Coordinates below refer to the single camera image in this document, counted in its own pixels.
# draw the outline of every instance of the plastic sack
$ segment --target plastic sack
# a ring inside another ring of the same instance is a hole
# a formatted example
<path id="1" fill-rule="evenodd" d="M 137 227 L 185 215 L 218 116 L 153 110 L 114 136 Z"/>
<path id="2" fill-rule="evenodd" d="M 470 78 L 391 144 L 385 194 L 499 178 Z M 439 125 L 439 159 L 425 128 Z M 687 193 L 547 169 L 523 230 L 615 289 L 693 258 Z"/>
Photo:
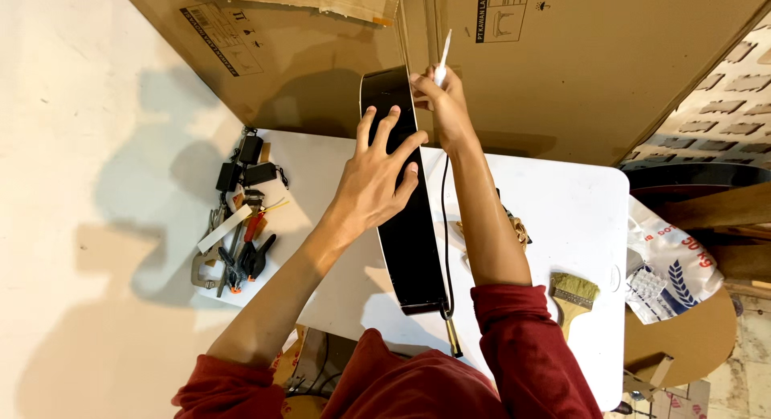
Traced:
<path id="1" fill-rule="evenodd" d="M 699 242 L 629 197 L 626 301 L 643 324 L 684 313 L 714 294 L 722 280 Z"/>

